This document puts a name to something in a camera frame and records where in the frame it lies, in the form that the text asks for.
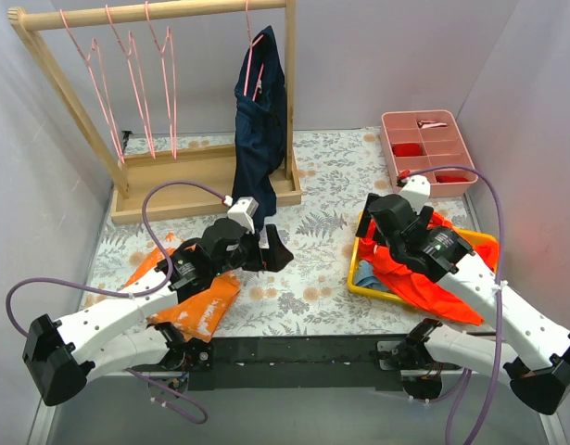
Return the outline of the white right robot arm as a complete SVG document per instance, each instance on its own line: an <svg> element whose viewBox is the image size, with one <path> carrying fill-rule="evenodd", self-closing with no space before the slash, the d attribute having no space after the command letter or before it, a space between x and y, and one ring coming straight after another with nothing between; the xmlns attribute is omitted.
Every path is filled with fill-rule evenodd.
<svg viewBox="0 0 570 445"><path fill-rule="evenodd" d="M541 314L509 285L496 281L474 247L454 229L430 226L429 206L416 212L397 194L367 197L359 236L373 240L393 260L451 293L495 328L492 340L426 318L382 359L400 369L434 362L497 373L501 383L538 413L553 414L570 392L570 331Z"/></svg>

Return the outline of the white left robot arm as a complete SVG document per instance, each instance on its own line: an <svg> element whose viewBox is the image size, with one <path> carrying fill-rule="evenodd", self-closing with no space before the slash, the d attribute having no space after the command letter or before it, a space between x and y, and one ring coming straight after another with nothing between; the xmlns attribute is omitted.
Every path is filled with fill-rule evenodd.
<svg viewBox="0 0 570 445"><path fill-rule="evenodd" d="M265 227L267 247L238 222L220 218L203 235L183 242L127 287L127 297L105 299L53 320L32 321L22 359L47 406L64 403L100 376L141 364L178 369L184 338L168 323L133 334L145 319L208 289L224 273L243 269L280 272L294 259L275 225Z"/></svg>

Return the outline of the navy blue shorts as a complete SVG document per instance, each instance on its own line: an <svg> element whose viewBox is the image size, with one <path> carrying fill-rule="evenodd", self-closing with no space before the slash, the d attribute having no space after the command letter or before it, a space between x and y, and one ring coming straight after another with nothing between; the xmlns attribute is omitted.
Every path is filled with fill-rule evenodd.
<svg viewBox="0 0 570 445"><path fill-rule="evenodd" d="M253 217L260 230L276 213L276 195L270 175L286 154L286 90L273 28L259 32L244 57L234 87L236 167L232 196L253 197L258 209Z"/></svg>

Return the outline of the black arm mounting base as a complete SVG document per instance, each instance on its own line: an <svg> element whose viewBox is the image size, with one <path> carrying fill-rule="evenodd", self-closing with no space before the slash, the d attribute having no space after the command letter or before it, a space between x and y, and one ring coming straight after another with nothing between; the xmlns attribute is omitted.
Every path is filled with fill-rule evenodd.
<svg viewBox="0 0 570 445"><path fill-rule="evenodd" d="M184 345L185 361L145 364L154 376L187 373L188 389L373 388L402 391L406 373L388 366L382 353L402 335L315 337L215 337Z"/></svg>

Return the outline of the bright orange mesh shorts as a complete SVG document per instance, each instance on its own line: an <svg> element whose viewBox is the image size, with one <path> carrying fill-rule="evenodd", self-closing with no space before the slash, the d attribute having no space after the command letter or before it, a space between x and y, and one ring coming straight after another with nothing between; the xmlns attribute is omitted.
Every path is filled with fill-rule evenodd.
<svg viewBox="0 0 570 445"><path fill-rule="evenodd" d="M428 228L438 226L455 230L451 221L434 211ZM492 235L472 232L474 234L472 238L463 235L461 229L457 232L468 241L491 271L495 272L499 261L499 242ZM458 297L431 282L424 275L411 272L407 266L392 260L388 248L378 246L375 242L375 233L375 223L370 220L366 236L359 238L358 255L360 260L365 260L373 266L374 278L388 289L388 293L437 318L473 325L481 325L484 322L483 317Z"/></svg>

